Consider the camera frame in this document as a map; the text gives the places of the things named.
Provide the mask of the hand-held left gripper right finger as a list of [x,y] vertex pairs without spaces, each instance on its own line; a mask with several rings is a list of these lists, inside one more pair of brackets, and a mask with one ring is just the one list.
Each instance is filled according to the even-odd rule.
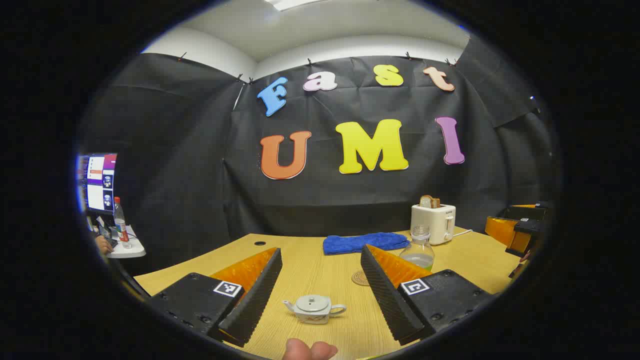
[[362,248],[360,264],[402,346],[445,330],[494,298],[452,269],[432,273],[372,244]]

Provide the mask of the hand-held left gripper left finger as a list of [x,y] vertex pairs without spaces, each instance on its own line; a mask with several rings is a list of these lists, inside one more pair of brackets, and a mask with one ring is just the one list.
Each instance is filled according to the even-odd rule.
[[212,275],[188,273],[147,303],[188,330],[244,347],[258,326],[281,269],[281,249],[272,247]]

